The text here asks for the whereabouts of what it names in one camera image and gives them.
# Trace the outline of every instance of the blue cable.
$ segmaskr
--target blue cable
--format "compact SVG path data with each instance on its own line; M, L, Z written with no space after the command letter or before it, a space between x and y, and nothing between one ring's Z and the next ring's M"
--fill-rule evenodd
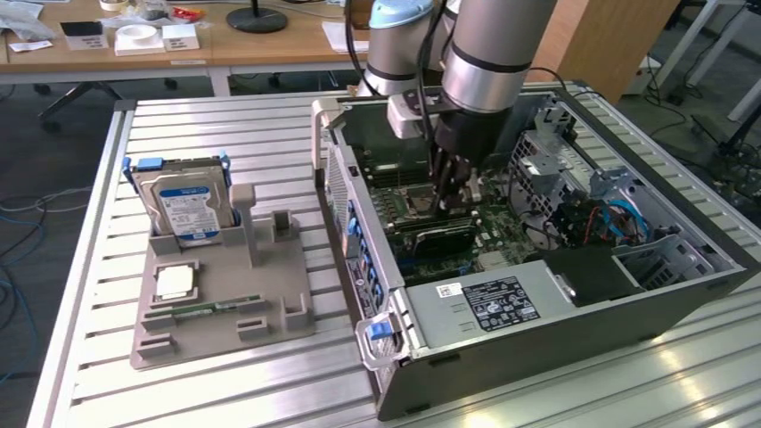
M26 364L26 362L37 355L37 342L38 342L38 334L37 328L34 327L34 319L32 318L32 311L28 309L26 299L24 299L24 293L8 282L0 280L0 285L10 289L10 292L16 295L16 298L21 302L21 308L24 309L24 313L26 314L26 321L29 326L29 331L32 332L32 348L28 352L26 358L24 358L16 366L5 373L5 376L0 379L0 385L5 382L5 380L18 371L18 369Z
M0 220L5 221L8 223L13 223L14 225L33 226L38 230L38 238L37 238L37 241L34 242L34 244L30 246L30 248L18 257L12 259L6 263L1 264L1 266L9 266L9 265L13 265L14 263L17 263L22 258L25 258L37 249L38 245L42 243L42 240L45 239L45 230L42 229L42 225L40 223L33 223L30 221L13 220L13 219L4 217L4 216L0 216Z

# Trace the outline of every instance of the metal case frame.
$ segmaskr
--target metal case frame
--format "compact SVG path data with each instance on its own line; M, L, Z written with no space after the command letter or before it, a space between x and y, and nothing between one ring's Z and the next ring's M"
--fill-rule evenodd
M545 89L523 91L525 94L542 92L551 91L547 92ZM340 111L333 110L333 120L329 120L325 126L329 133L320 135L320 141L313 140L313 150L322 142L329 145L328 169L338 168L340 175L350 183L346 197L357 201L354 210L361 225L366 229L364 237L370 243L369 254L376 261L376 266L394 267L378 270L384 289L392 292L392 302L385 303L378 309L386 309L386 306L392 305L405 340L404 350L397 352L396 361L370 374L370 380L376 378L373 390L376 390L380 420L410 415L437 404L591 357L606 350L657 337L698 306L722 297L758 271L755 260L695 209L677 189L653 171L653 168L639 159L634 151L599 123L578 101L563 90L557 89L554 92L562 103L575 113L574 116L586 129L606 143L607 148L617 153L623 164L638 173L646 185L657 189L662 196L661 202L671 206L675 212L683 214L697 227L699 237L715 244L715 250L731 258L738 268L722 275L715 275L707 281L690 280L615 302L581 308L571 314L555 319L550 318L541 323L513 326L509 329L486 333L470 341L429 349L425 346L425 337L418 331L420 324L414 319L414 307L408 291L398 285L401 276L397 275L398 270L388 244L382 245L376 242L376 237L384 236L381 224L377 216L365 212L372 209L368 188L361 175L357 174L357 161L340 133L342 124ZM349 109L352 103L372 103L366 99L350 98L336 101L340 104L338 109ZM574 148L581 154L583 153L583 149ZM324 184L322 176L324 174L317 169L314 175L317 188ZM322 194L320 202L325 204L324 212L330 212L326 207L328 199ZM340 242L346 237L345 231L341 230L346 225L336 221L333 226L337 227L329 227L328 233L337 234L330 239ZM349 306L360 305L353 292L353 278L345 269L346 261L341 251L336 251L336 246L334 258L338 272L342 271L341 280ZM425 286L436 286L446 282L450 281L425 284ZM361 308L352 310L352 319L356 323L360 323L362 318L360 313ZM578 345L578 332L586 332L582 336L593 338L585 339L582 345Z

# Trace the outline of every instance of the white sticker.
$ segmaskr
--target white sticker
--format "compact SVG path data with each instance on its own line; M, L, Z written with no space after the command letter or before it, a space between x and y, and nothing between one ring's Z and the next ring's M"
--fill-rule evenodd
M205 60L173 60L170 65L205 65Z
M458 296L460 294L462 294L462 284L453 283L453 284L438 285L436 287L436 291L438 292L438 297L441 299L444 299L445 297Z
M166 189L158 195L170 229L180 239L202 240L218 234L216 211L206 205L212 199L208 187Z
M36 51L37 49L42 49L44 47L50 47L52 43L48 40L42 40L41 42L33 43L9 43L10 49L13 52L25 52L25 51Z

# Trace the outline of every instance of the desk lamp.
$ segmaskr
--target desk lamp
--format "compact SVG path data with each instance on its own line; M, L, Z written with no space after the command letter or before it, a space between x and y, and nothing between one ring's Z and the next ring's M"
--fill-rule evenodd
M272 9L258 7L258 0L250 0L250 7L236 9L226 15L226 24L246 33L272 33L288 25L288 17Z

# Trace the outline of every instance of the wire bundle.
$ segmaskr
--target wire bundle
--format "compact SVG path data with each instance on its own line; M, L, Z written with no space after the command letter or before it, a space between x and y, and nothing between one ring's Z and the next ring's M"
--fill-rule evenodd
M44 230L42 224L44 224L45 217L48 216L48 214L49 213L70 212L70 211L80 210L84 207L86 207L86 204L82 204L82 205L77 205L73 207L50 210L48 208L48 204L50 202L53 202L61 196L70 195L74 193L84 193L84 192L89 192L89 191L92 191L92 187L80 187L80 188L73 188L73 189L65 189L60 192L46 194L41 197L37 197L37 196L13 196L13 197L4 198L0 201L0 211L2 211L2 212L17 213L17 212L32 211L32 210L40 212L38 219L36 222L17 220L14 218L8 218L8 217L0 215L0 221L4 221L5 223L10 223L12 225L18 225L18 226L30 226L26 234L21 237L21 239L18 239L12 245L8 246L8 248L5 248L2 250L2 252L0 252L0 272L2 272L2 274L5 275L5 280L0 280L0 292L2 293L2 295L0 296L0 305L5 304L6 301L10 302L10 309L8 310L6 318L0 322L0 331L2 331L8 327L8 325L10 324L10 321L13 320L13 316L17 313L17 308L20 306L20 308L24 311L25 319L28 322L29 335L30 335L30 348L28 350L28 355L21 361L18 361L14 364L12 369L5 374L0 374L0 385L12 376L18 375L18 369L25 364L28 364L29 361L33 361L34 356L37 355L37 351L38 351L38 332L37 332L37 328L34 326L34 319L32 317L32 312L30 312L29 307L28 307L26 297L24 296L24 293L21 292L21 290L14 286L13 277L10 275L10 272L8 271L8 267L14 265L22 258L25 258L41 245L41 243L45 239L45 230ZM20 206L20 207L13 207L13 208L9 207L8 203L10 201L18 200L18 199L32 200L33 203L29 205ZM29 240L33 240L32 244L22 251L20 251L20 253L17 255L12 256L10 255L12 252L17 251L18 247L21 247L26 242L29 242Z

